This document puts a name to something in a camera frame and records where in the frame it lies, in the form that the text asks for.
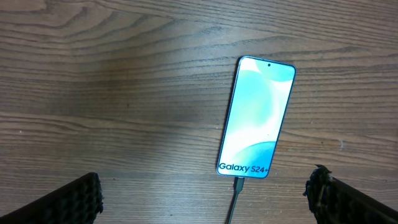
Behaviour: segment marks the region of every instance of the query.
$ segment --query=blue smartphone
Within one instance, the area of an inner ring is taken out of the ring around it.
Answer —
[[[295,74],[293,65],[240,58],[218,157],[219,175],[268,176]]]

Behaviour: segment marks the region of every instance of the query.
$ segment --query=wooden table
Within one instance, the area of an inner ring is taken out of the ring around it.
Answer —
[[[271,174],[234,223],[316,223],[314,164],[398,209],[398,2],[0,2],[0,215],[87,172],[100,223],[223,223],[242,55],[298,69]]]

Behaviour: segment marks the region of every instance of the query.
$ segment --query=smartphone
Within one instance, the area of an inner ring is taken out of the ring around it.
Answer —
[[[293,65],[239,59],[217,173],[265,178],[271,168],[296,74]]]

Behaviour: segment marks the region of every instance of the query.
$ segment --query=wood grain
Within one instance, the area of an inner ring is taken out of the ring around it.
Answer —
[[[396,1],[3,1],[0,215],[99,173],[96,223],[223,223],[242,55],[298,69],[270,176],[235,223],[315,223],[314,164],[398,209]]]

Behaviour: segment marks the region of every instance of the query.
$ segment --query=wooden surface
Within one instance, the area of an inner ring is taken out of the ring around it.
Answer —
[[[2,0],[0,215],[87,172],[100,223],[223,223],[233,72],[298,69],[271,174],[234,223],[315,223],[314,164],[398,209],[398,2]]]

